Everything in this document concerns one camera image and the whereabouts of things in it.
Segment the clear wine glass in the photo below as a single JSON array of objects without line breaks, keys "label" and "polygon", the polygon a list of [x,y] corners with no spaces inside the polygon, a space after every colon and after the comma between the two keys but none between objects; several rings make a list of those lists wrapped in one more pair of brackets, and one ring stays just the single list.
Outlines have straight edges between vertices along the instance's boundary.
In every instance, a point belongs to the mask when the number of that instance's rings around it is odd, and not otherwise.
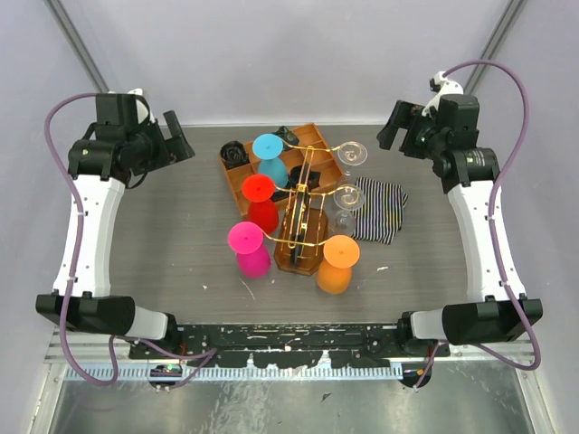
[{"label": "clear wine glass", "polygon": [[338,147],[337,157],[344,167],[344,176],[349,177],[353,167],[366,161],[367,149],[359,142],[347,141]]},{"label": "clear wine glass", "polygon": [[351,237],[356,229],[355,212],[365,204],[362,189],[353,184],[341,184],[332,194],[332,208],[329,228],[335,235]]}]

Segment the wooden compartment tray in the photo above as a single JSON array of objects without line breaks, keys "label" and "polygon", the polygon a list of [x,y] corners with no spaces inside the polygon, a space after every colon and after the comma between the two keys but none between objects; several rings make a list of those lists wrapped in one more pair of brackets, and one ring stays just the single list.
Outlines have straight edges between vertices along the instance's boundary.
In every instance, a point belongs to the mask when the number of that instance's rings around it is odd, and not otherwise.
[{"label": "wooden compartment tray", "polygon": [[[315,123],[308,123],[294,127],[291,131],[299,140],[299,146],[302,146],[302,149],[290,148],[280,154],[280,159],[286,166],[288,173],[294,167],[302,166],[305,147],[313,146],[317,151],[309,153],[307,161],[311,163],[311,169],[314,172],[320,172],[320,177],[318,187],[311,188],[311,191],[314,193],[327,193],[333,190],[337,181],[343,175],[343,169],[338,162],[337,155],[326,151],[326,149],[330,149],[330,146],[318,126]],[[258,172],[261,160],[252,152],[252,141],[245,142],[242,145],[247,155],[243,165],[231,165],[228,160],[223,158],[221,152],[218,152],[218,157],[239,213],[242,219],[246,220],[250,202],[242,194],[242,183],[247,177]]]}]

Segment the blue plastic wine glass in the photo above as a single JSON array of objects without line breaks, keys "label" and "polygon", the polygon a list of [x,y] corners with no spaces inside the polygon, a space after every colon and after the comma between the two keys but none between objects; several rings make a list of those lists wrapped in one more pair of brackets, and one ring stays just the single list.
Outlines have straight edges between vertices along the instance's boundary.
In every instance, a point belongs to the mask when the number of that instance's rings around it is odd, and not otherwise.
[{"label": "blue plastic wine glass", "polygon": [[273,134],[258,136],[252,143],[252,152],[260,159],[258,173],[267,175],[276,186],[285,188],[288,172],[280,155],[283,151],[283,141]]}]

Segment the striped cloth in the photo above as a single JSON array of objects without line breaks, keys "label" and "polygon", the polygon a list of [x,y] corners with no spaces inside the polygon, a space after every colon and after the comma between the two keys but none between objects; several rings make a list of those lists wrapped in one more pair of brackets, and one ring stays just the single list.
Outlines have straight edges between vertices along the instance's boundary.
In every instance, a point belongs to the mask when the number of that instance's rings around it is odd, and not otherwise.
[{"label": "striped cloth", "polygon": [[353,239],[390,244],[402,228],[407,193],[399,184],[367,177],[358,177],[355,186],[365,195],[365,203],[354,212]]}]

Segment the red plastic wine glass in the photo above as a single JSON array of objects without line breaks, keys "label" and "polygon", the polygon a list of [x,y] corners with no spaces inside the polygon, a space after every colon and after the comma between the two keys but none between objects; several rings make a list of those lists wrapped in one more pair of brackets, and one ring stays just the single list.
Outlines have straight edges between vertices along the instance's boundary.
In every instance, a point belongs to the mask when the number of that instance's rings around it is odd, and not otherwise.
[{"label": "red plastic wine glass", "polygon": [[249,221],[267,234],[274,233],[280,222],[278,209],[271,199],[275,191],[276,185],[267,175],[251,175],[242,184],[242,194],[250,202]]}]

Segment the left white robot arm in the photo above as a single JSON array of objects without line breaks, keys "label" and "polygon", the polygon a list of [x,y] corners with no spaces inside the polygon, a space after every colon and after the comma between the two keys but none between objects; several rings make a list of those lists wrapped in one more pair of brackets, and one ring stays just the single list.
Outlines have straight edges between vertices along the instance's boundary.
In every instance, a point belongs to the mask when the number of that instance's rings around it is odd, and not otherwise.
[{"label": "left white robot arm", "polygon": [[141,89],[98,93],[96,119],[68,152],[65,181],[75,188],[62,264],[52,292],[35,309],[72,332],[146,339],[161,358],[181,347],[176,318],[139,307],[130,296],[110,293],[109,260],[115,220],[132,177],[194,156],[174,111],[164,118],[164,137]]}]

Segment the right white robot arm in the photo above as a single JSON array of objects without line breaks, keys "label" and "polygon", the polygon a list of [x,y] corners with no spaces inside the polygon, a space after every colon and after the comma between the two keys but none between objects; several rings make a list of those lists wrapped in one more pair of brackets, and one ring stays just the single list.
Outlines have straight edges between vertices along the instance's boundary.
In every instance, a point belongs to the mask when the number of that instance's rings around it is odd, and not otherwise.
[{"label": "right white robot arm", "polygon": [[377,140],[392,146],[404,130],[405,156],[429,159],[455,213],[467,265],[467,302],[430,311],[405,312],[397,322],[396,343],[416,356],[429,343],[497,344],[517,340],[543,315],[539,299],[527,296],[509,249],[494,246],[508,238],[495,152],[477,141],[479,102],[470,95],[444,95],[433,115],[421,105],[399,100]]}]

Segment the pink plastic wine glass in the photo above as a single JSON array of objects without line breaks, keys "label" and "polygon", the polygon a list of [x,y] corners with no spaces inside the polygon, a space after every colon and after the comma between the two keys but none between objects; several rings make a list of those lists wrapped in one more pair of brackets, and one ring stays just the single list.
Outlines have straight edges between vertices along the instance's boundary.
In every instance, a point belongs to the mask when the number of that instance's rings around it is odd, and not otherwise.
[{"label": "pink plastic wine glass", "polygon": [[253,222],[239,222],[229,231],[227,241],[236,256],[240,272],[247,278],[264,277],[271,257],[264,245],[262,229]]}]

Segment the orange plastic wine glass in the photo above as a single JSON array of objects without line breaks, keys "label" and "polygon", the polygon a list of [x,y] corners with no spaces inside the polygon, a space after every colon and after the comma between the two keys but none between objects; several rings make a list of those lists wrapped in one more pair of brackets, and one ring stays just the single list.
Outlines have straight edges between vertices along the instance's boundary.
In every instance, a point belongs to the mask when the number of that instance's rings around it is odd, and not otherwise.
[{"label": "orange plastic wine glass", "polygon": [[352,238],[335,235],[324,244],[323,256],[318,268],[317,285],[328,294],[342,294],[350,284],[352,268],[360,259],[360,248]]}]

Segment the black rolled sock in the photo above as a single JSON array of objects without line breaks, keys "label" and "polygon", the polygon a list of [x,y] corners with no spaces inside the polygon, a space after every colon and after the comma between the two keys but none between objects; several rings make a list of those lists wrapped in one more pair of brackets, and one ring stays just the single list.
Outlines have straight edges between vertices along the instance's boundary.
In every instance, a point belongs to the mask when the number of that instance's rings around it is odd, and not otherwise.
[{"label": "black rolled sock", "polygon": [[224,144],[220,150],[220,157],[227,170],[249,163],[249,157],[243,143],[237,140]]},{"label": "black rolled sock", "polygon": [[289,185],[291,188],[295,188],[307,175],[307,186],[309,190],[313,190],[319,187],[321,173],[319,171],[314,171],[303,167],[302,165],[294,166],[289,172]]}]

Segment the dark patterned rolled sock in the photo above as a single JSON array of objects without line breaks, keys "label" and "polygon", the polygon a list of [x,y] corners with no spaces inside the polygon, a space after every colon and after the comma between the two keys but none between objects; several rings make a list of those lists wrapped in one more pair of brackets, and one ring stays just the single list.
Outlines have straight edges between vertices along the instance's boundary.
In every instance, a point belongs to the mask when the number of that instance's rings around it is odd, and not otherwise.
[{"label": "dark patterned rolled sock", "polygon": [[279,137],[287,146],[297,146],[299,138],[286,126],[279,127],[273,132],[273,135]]}]

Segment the black mounting base plate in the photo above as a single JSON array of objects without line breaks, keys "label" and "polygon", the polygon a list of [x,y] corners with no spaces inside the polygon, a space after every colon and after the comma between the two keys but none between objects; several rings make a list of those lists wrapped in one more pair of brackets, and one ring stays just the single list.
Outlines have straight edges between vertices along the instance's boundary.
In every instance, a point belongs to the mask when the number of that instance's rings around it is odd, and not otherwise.
[{"label": "black mounting base plate", "polygon": [[327,356],[330,367],[388,367],[394,358],[423,360],[433,341],[402,342],[392,324],[193,324],[181,325],[173,344],[157,345],[172,354],[216,353],[209,367],[312,368]]}]

